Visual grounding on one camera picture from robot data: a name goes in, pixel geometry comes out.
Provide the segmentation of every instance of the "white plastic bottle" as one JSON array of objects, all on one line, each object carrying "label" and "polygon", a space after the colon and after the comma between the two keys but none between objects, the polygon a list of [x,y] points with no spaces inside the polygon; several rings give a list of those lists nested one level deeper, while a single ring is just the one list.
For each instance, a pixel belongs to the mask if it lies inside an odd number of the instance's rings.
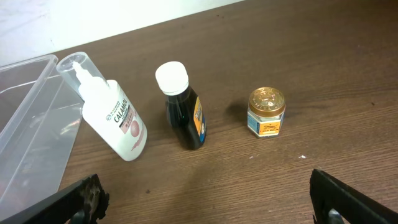
[{"label": "white plastic bottle", "polygon": [[147,129],[119,84],[92,76],[74,60],[69,63],[80,82],[78,93],[85,101],[83,118],[122,159],[136,159],[145,146]]}]

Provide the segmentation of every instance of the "jar label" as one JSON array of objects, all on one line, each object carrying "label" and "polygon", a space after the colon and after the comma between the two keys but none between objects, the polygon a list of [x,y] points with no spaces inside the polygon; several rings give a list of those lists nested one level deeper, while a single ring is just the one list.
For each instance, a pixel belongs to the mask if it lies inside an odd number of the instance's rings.
[{"label": "jar label", "polygon": [[280,120],[259,122],[248,113],[248,127],[259,137],[275,136],[279,134],[279,129],[283,122],[282,115]]},{"label": "jar label", "polygon": [[279,134],[279,127],[280,127],[280,121],[263,123],[263,124],[257,123],[257,133],[259,133],[259,135]]}]

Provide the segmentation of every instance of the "small jar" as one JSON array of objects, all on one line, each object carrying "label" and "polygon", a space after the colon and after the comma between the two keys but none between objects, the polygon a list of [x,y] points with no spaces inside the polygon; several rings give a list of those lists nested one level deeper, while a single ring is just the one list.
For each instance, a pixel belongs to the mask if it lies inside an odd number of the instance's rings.
[{"label": "small jar", "polygon": [[248,128],[258,137],[277,136],[284,120],[285,97],[271,87],[262,87],[250,94]]}]

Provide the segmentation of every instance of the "clear plastic container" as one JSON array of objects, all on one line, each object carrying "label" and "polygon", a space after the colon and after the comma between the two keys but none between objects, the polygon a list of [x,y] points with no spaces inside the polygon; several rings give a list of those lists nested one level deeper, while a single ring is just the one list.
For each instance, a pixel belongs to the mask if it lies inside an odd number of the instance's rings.
[{"label": "clear plastic container", "polygon": [[55,193],[81,121],[81,98],[47,55],[0,68],[0,220]]}]

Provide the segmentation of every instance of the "wooden table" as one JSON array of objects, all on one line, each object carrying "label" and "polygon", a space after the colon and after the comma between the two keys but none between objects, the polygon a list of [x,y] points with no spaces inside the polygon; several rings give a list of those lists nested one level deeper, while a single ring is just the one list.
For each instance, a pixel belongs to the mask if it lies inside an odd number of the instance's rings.
[{"label": "wooden table", "polygon": [[[398,1],[244,1],[56,54],[77,51],[120,83],[149,133],[124,162],[81,124],[60,188],[97,173],[111,196],[99,223],[313,223],[314,168],[398,211]],[[206,114],[197,151],[165,117],[155,71],[172,60]],[[246,127],[260,86],[286,97],[276,138]]]}]

